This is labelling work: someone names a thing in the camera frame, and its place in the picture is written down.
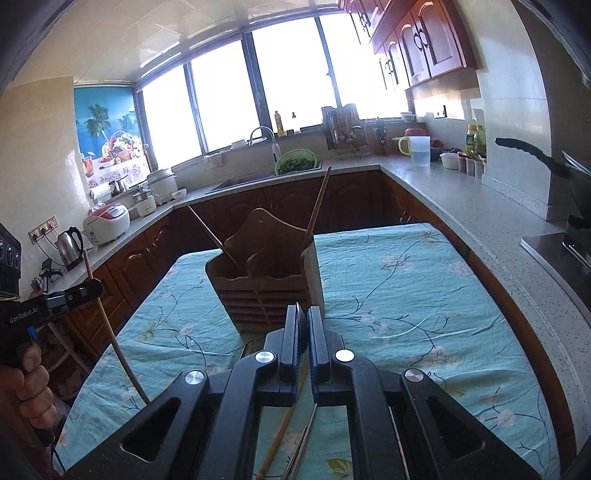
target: human hand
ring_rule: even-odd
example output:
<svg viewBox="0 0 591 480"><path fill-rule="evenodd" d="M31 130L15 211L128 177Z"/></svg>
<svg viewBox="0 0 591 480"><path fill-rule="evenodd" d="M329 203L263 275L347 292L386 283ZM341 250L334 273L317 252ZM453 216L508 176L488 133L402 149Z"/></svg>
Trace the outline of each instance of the human hand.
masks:
<svg viewBox="0 0 591 480"><path fill-rule="evenodd" d="M26 374L18 368L0 365L0 392L15 391L22 416L36 429L48 429L57 418L57 410L47 386L49 373L41 365L41 349L36 343L28 345L22 365Z"/></svg>

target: plastic pitcher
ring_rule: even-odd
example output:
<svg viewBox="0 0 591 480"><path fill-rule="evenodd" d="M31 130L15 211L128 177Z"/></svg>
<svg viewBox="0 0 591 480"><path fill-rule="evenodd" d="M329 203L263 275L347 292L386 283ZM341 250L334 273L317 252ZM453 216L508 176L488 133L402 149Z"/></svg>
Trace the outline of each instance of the plastic pitcher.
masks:
<svg viewBox="0 0 591 480"><path fill-rule="evenodd" d="M409 152L402 149L403 140L408 141ZM431 137L402 137L398 141L398 149L415 165L428 167L431 164Z"/></svg>

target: wooden chopstick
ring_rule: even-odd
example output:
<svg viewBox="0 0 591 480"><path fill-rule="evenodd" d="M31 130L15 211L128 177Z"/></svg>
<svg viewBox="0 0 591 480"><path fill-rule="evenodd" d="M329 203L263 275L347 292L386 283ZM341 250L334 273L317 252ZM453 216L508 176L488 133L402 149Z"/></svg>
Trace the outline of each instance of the wooden chopstick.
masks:
<svg viewBox="0 0 591 480"><path fill-rule="evenodd" d="M312 210L312 216L310 217L310 221L308 222L308 228L306 229L306 234L304 235L304 241L301 244L301 250L308 246L310 240L312 239L312 234L314 232L314 226L316 225L316 219L318 218L318 213L320 212L320 207L322 205L322 200L324 198L324 193L326 191L326 186L329 182L330 171L332 167L329 167L326 170L326 174L324 175L324 180L322 180L322 185L320 186L320 191L318 193L318 198L316 199L316 203L314 204L314 209Z"/></svg>

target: white bowl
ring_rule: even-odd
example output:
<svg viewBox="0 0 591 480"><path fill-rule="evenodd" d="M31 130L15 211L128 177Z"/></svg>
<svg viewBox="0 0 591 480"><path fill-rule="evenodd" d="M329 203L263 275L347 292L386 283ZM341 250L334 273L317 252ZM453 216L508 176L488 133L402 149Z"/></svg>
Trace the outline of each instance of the white bowl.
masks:
<svg viewBox="0 0 591 480"><path fill-rule="evenodd" d="M187 189L180 189L173 193L173 199L182 200L187 196Z"/></svg>
<svg viewBox="0 0 591 480"><path fill-rule="evenodd" d="M443 167L448 170L458 170L457 153L442 153L441 163L443 163Z"/></svg>

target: window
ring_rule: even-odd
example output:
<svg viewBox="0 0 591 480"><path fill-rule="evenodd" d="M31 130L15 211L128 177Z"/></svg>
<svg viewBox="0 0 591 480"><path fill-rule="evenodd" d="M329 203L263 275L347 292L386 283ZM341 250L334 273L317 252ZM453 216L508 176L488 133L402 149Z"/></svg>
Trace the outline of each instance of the window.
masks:
<svg viewBox="0 0 591 480"><path fill-rule="evenodd" d="M236 41L205 53L191 66L207 149L248 140L259 119L242 43Z"/></svg>
<svg viewBox="0 0 591 480"><path fill-rule="evenodd" d="M252 36L273 126L275 111L284 130L321 124L321 108L336 107L336 100L314 18L261 28Z"/></svg>
<svg viewBox="0 0 591 480"><path fill-rule="evenodd" d="M371 46L361 46L351 17L346 14L320 17L336 83L343 105L354 103L360 118L389 118L408 110L403 90L384 87L384 77ZM363 33L358 27L359 35Z"/></svg>
<svg viewBox="0 0 591 480"><path fill-rule="evenodd" d="M360 45L354 21L342 13L263 27L147 84L143 103L158 167L246 140L269 121L276 127L275 111L285 130L321 124L322 107L337 107L338 98L342 105L354 103L362 119L407 111L405 92L386 89L380 59ZM357 31L363 34L360 25ZM253 86L266 106L257 109Z"/></svg>
<svg viewBox="0 0 591 480"><path fill-rule="evenodd" d="M158 168L201 155L201 147L181 65L143 89L145 114Z"/></svg>

